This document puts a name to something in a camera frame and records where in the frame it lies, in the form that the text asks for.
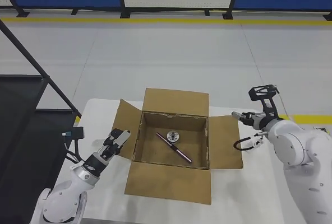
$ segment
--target blue barrier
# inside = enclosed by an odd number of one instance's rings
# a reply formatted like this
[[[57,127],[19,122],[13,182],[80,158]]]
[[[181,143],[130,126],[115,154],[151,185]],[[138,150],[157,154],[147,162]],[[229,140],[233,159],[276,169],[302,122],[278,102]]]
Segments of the blue barrier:
[[[236,0],[234,7],[270,10],[332,10],[332,0]]]
[[[16,0],[20,7],[120,7],[119,0]]]

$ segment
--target black panel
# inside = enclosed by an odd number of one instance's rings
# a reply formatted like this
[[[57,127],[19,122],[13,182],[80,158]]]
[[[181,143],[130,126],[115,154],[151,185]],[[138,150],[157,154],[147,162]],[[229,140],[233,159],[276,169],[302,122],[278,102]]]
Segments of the black panel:
[[[0,75],[0,176],[46,85],[40,76]]]
[[[53,188],[66,154],[61,133],[73,127],[72,110],[37,110],[0,183],[0,223],[29,223],[39,194]]]

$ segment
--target box flap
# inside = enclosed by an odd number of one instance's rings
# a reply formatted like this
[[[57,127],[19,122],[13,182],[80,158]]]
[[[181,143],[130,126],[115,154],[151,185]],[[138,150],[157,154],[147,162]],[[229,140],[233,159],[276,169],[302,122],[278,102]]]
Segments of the box flap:
[[[233,148],[239,140],[238,121],[232,116],[209,117],[210,169],[243,168],[242,153]]]
[[[195,116],[209,115],[209,94],[146,88],[143,111]]]
[[[125,194],[211,204],[211,173],[209,170],[132,162]]]
[[[121,99],[112,129],[129,130],[131,136],[122,147],[119,156],[128,158],[129,160],[132,158],[139,132],[140,119],[141,110]]]

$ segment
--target fence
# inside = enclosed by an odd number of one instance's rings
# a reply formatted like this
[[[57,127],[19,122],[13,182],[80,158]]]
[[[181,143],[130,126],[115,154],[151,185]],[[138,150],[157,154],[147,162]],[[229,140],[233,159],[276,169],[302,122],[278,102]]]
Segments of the fence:
[[[0,0],[0,8],[14,7],[19,17],[28,15],[24,9],[70,9],[119,11],[121,18],[133,12],[225,10],[224,19],[232,19],[232,11],[302,11],[329,12],[324,17],[332,20],[332,0]]]

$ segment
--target black cable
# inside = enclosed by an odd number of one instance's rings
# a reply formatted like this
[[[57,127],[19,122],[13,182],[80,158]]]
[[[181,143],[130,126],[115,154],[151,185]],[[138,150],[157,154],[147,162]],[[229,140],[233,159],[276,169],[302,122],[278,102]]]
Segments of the black cable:
[[[65,136],[63,136],[63,140],[64,140],[64,145],[65,145],[65,148],[66,148],[66,153],[68,154],[70,154],[70,155],[72,155],[73,157],[75,157],[75,159],[76,160],[78,160],[78,161],[75,161],[74,159],[72,159],[72,158],[68,158],[69,160],[72,160],[72,162],[76,162],[76,163],[78,163],[78,162],[80,162],[80,161],[84,161],[82,158],[81,158],[81,156],[80,156],[80,154],[79,154],[79,144],[78,144],[78,139],[76,139],[76,140],[74,140],[74,143],[75,143],[75,153],[74,152],[72,152],[72,151],[70,151],[68,148],[67,148],[67,146],[66,146],[66,137]]]
[[[70,160],[71,162],[73,162],[74,164],[77,164],[78,162],[76,162],[75,160],[73,160],[72,158],[68,157],[67,155],[65,155],[65,158],[67,160]]]
[[[79,160],[79,161],[84,161],[80,154],[79,154],[79,144],[78,144],[78,139],[75,139],[74,140],[74,145],[75,145],[75,157]]]
[[[237,150],[239,150],[239,151],[248,151],[248,150],[253,149],[254,146],[251,146],[251,147],[248,147],[248,148],[238,148],[238,147],[237,147],[237,145],[240,144],[241,142],[245,142],[245,141],[250,140],[250,139],[251,139],[251,137],[247,137],[247,138],[242,138],[242,139],[236,141],[236,142],[233,144],[233,148],[235,148],[235,149],[237,149]]]

